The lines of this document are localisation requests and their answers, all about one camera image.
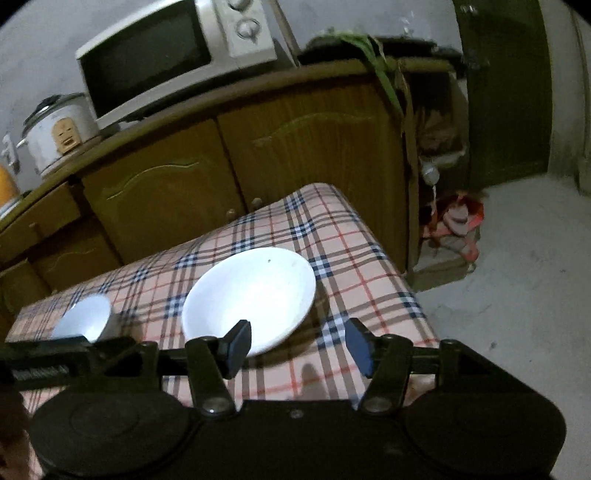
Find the white rice cooker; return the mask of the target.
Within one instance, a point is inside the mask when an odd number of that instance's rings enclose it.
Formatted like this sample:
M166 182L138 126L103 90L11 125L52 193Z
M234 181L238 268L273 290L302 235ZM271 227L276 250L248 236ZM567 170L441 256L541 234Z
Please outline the white rice cooker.
M44 175L99 133L84 93L52 95L43 99L24 121L16 147L25 146L34 160L35 171Z

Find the white microwave oven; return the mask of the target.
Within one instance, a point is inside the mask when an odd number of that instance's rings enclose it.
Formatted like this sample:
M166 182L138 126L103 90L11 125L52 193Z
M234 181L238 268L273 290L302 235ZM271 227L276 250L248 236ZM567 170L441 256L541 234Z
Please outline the white microwave oven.
M276 61L259 1L157 1L76 52L99 129L217 77Z

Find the green cloth on cabinet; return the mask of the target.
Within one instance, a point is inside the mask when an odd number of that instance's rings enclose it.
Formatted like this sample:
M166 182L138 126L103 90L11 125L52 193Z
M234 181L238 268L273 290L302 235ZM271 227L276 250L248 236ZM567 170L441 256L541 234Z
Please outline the green cloth on cabinet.
M383 43L375 36L329 29L308 41L297 54L301 65L359 60L373 75L374 83L389 112L398 121L406 116L408 83L400 63L389 60Z

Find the dark door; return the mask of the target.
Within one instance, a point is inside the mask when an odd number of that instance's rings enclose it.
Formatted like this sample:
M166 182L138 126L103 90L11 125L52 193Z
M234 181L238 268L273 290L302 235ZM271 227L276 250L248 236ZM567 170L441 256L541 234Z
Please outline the dark door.
M552 78L540 4L472 0L454 8L467 66L471 184L545 173Z

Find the plaid tablecloth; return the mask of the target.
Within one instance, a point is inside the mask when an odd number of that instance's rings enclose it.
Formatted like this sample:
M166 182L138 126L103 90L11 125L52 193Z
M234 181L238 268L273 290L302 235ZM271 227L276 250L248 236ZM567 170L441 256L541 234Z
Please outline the plaid tablecloth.
M239 320L273 349L228 382L245 400L358 401L367 382L345 344L356 318L419 347L437 338L404 277L335 187L315 183L228 226L25 307L9 339L41 340L79 300L107 296L121 331L184 345L188 318L221 336ZM191 303L194 311L183 312Z

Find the bluish white ceramic bowl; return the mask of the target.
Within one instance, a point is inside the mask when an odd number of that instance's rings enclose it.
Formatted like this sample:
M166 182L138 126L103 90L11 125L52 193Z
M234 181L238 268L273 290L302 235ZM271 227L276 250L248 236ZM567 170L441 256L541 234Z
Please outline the bluish white ceramic bowl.
M120 334L118 315L106 295L89 295L72 306L57 322L50 338L82 336L89 342L117 337Z

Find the brown wooden cabinet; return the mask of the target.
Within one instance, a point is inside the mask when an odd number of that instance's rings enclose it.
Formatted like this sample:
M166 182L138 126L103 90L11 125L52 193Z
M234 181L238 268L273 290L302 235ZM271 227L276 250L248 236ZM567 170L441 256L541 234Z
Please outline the brown wooden cabinet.
M394 264L417 261L419 167L408 75L452 65L391 59L400 106L358 60L260 76L93 143L1 222L1 326L26 305L283 199L334 185Z

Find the red cloth pile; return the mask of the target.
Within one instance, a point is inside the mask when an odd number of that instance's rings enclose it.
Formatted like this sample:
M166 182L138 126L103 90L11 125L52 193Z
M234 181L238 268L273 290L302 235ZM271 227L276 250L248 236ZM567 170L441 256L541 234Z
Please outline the red cloth pile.
M467 263L475 263L480 250L477 240L472 237L485 219L484 204L464 192L437 197L430 203L429 221L422 227L422 238L438 247L446 247L445 242L458 241L455 252Z

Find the orange electric kettle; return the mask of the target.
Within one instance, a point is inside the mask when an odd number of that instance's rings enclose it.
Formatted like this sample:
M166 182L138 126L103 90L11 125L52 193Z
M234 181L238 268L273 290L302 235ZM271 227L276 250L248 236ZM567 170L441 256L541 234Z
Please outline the orange electric kettle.
M8 170L0 166L0 219L3 220L22 200L22 194Z

